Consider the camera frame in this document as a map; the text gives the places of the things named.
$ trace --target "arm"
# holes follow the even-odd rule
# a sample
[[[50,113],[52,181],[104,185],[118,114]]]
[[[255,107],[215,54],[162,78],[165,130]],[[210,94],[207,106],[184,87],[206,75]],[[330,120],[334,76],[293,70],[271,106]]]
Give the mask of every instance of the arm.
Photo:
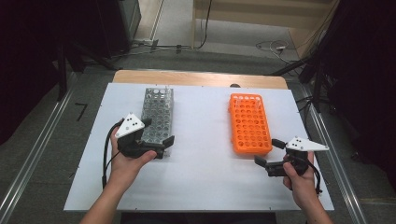
[[[113,156],[118,152],[117,130],[113,131],[110,138]],[[132,159],[119,153],[111,162],[111,174],[106,187],[80,223],[111,223],[123,193],[134,183],[140,169],[156,156],[154,151],[148,151],[140,158]]]
[[[313,163],[314,152],[308,152],[308,159]],[[283,168],[288,175],[284,177],[283,184],[293,190],[293,199],[305,213],[308,223],[332,223],[316,194],[312,168],[309,167],[301,176],[297,175],[289,162],[285,162]]]

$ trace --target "hand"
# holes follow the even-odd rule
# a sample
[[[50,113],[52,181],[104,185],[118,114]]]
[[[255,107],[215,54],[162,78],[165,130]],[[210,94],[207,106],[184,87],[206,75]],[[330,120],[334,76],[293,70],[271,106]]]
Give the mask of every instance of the hand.
[[[311,163],[314,163],[313,151],[308,152],[308,159]],[[283,184],[288,189],[292,189],[293,199],[300,208],[308,209],[314,201],[318,201],[318,195],[315,191],[314,170],[311,167],[301,176],[296,173],[290,162],[285,162],[283,169],[288,175],[283,178]]]
[[[110,137],[112,156],[119,152],[115,136],[118,129],[116,128]],[[157,153],[155,151],[148,151],[137,159],[125,157],[119,153],[111,162],[111,174],[107,184],[124,193],[134,183],[140,169],[156,156]]]

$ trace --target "forearm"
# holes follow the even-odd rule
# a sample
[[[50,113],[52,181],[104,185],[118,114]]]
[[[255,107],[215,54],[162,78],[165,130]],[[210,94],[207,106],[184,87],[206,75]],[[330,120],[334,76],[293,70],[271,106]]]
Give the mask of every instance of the forearm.
[[[120,202],[123,191],[114,186],[107,185],[102,194],[92,205],[90,211],[81,220],[81,224],[88,223],[111,223],[116,214],[117,205]]]
[[[304,207],[303,211],[309,224],[333,224],[319,200],[309,202],[309,204]]]

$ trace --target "white tabletop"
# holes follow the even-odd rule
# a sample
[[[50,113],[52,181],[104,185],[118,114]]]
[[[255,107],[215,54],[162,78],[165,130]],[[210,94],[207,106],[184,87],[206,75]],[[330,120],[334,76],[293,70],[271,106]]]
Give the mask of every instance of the white tabletop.
[[[111,126],[133,111],[139,118],[145,89],[161,85],[107,86],[92,132],[64,206],[66,211],[86,211],[102,191],[103,147]],[[124,211],[269,211],[299,210],[282,177],[268,177],[253,159],[233,153],[228,104],[231,93],[262,96],[272,138],[289,141],[306,138],[291,91],[196,86],[174,89],[175,144],[170,157],[149,162],[125,192]],[[285,151],[274,147],[268,161],[281,161]],[[333,210],[326,186],[319,196]]]

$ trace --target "wooden table edge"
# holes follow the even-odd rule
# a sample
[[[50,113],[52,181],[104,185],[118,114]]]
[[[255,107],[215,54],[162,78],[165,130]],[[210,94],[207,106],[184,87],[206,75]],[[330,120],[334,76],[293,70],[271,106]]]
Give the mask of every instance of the wooden table edge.
[[[288,89],[283,77],[164,70],[120,70],[114,75],[113,82],[212,87],[238,84],[242,88]]]

